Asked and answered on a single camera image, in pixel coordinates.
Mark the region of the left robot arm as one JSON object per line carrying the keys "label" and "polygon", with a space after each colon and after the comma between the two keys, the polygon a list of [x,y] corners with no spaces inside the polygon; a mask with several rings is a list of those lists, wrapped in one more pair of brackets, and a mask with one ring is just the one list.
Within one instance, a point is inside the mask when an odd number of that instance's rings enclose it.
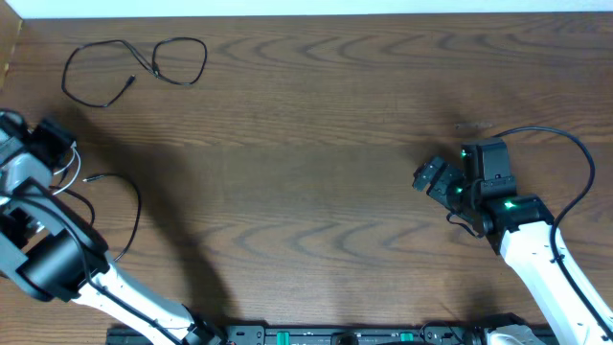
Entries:
{"label": "left robot arm", "polygon": [[59,199],[54,178],[80,169],[75,137],[51,120],[30,128],[1,112],[1,273],[34,299],[102,311],[153,344],[222,344],[227,337],[184,305],[117,266],[107,242]]}

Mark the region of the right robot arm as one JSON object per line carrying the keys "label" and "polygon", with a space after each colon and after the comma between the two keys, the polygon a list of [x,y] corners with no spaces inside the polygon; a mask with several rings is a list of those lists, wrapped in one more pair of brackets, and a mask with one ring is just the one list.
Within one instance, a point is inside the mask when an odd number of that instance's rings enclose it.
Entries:
{"label": "right robot arm", "polygon": [[559,225],[590,191],[595,163],[577,137],[589,169],[586,186],[557,216],[537,195],[520,195],[511,172],[505,135],[461,146],[463,166],[434,156],[414,173],[413,187],[448,212],[449,223],[463,227],[517,274],[560,344],[609,344],[612,310],[582,272],[561,236]]}

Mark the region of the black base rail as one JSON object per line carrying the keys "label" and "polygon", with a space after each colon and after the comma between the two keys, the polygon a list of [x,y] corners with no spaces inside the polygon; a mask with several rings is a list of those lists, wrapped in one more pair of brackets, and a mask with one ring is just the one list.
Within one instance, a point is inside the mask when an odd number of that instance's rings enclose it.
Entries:
{"label": "black base rail", "polygon": [[389,344],[483,344],[479,328],[446,327],[443,324],[400,329],[384,328],[292,328],[257,325],[228,326],[225,332],[230,344],[236,345],[333,345]]}

